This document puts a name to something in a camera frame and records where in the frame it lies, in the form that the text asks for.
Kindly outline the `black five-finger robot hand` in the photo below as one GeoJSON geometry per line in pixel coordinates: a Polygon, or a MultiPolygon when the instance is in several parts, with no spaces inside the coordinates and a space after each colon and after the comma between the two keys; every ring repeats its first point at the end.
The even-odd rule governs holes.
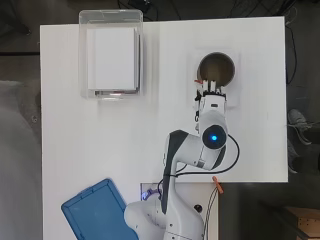
{"type": "Polygon", "coordinates": [[[195,111],[197,116],[215,110],[225,114],[226,95],[215,81],[195,80],[195,111]]]}

